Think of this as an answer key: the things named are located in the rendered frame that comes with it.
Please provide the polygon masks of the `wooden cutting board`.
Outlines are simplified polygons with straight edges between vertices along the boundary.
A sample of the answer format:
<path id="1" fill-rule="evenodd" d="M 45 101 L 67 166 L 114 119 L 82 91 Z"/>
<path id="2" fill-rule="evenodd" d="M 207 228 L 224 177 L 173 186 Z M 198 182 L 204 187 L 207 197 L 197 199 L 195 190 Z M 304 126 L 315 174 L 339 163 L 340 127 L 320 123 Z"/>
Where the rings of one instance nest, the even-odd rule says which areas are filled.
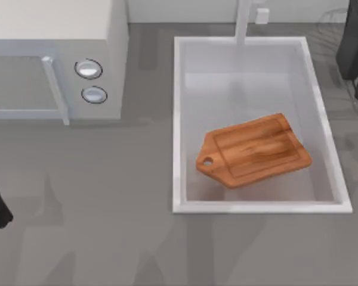
<path id="1" fill-rule="evenodd" d="M 198 172 L 230 189 L 311 164 L 310 154 L 282 113 L 206 133 L 196 159 Z"/>

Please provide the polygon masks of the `white sink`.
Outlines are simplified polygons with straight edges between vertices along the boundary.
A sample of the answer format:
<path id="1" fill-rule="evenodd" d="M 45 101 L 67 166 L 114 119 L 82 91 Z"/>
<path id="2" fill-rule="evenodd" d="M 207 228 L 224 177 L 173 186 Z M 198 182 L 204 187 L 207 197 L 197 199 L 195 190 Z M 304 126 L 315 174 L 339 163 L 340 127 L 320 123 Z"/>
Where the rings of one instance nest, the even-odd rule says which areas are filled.
<path id="1" fill-rule="evenodd" d="M 174 213 L 351 213 L 304 37 L 174 39 Z M 205 134 L 282 113 L 312 157 L 308 168 L 227 189 L 196 170 Z"/>

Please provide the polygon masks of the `small microwave knob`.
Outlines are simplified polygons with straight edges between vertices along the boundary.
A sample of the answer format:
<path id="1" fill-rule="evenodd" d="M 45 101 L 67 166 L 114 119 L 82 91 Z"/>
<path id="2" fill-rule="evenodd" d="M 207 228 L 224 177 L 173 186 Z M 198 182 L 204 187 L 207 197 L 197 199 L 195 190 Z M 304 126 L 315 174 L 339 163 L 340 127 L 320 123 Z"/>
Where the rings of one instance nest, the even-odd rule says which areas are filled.
<path id="1" fill-rule="evenodd" d="M 99 86 L 90 86 L 81 90 L 81 97 L 89 104 L 102 104 L 107 98 L 107 92 Z"/>

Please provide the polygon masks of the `large microwave knob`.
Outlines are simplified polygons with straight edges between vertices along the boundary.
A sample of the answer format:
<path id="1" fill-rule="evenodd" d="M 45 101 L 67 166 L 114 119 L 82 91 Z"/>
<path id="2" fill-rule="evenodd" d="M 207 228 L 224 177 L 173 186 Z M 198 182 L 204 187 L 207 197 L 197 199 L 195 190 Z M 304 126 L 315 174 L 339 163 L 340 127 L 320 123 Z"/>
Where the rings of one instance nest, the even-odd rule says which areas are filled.
<path id="1" fill-rule="evenodd" d="M 94 80 L 99 78 L 103 73 L 103 68 L 99 62 L 92 59 L 77 61 L 74 66 L 75 72 L 81 78 Z"/>

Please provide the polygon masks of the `tall white tap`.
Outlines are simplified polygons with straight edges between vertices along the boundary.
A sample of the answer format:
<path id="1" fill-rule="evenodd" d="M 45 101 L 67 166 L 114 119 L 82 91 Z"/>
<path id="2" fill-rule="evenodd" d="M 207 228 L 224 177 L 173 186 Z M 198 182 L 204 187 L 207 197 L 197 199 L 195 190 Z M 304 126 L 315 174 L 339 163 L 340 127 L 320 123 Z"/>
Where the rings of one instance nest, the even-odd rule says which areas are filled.
<path id="1" fill-rule="evenodd" d="M 244 46 L 245 44 L 245 37 L 251 7 L 254 4 L 265 4 L 266 1 L 267 0 L 237 0 L 236 28 L 234 35 L 237 45 Z"/>

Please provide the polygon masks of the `pale microwave oven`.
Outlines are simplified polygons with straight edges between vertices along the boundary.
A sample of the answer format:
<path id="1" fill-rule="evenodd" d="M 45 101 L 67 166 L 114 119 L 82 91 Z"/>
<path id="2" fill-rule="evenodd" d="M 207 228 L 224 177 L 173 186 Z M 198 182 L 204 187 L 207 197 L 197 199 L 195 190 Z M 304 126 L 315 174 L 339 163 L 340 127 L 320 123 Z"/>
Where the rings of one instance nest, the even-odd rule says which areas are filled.
<path id="1" fill-rule="evenodd" d="M 61 92 L 75 120 L 118 120 L 128 55 L 126 0 L 0 0 L 0 120 L 61 119 L 41 58 L 52 57 Z M 103 68 L 94 80 L 78 76 L 77 61 Z M 102 104 L 81 90 L 103 88 Z"/>

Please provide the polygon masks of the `white wall socket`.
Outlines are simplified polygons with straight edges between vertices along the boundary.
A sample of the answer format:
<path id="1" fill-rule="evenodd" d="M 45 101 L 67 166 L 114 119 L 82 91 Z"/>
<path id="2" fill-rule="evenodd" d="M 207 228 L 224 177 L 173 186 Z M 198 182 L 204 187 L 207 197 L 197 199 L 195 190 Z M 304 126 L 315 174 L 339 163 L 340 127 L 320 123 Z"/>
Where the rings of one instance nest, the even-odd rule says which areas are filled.
<path id="1" fill-rule="evenodd" d="M 255 24 L 268 24 L 270 10 L 268 8 L 258 8 L 255 18 Z"/>

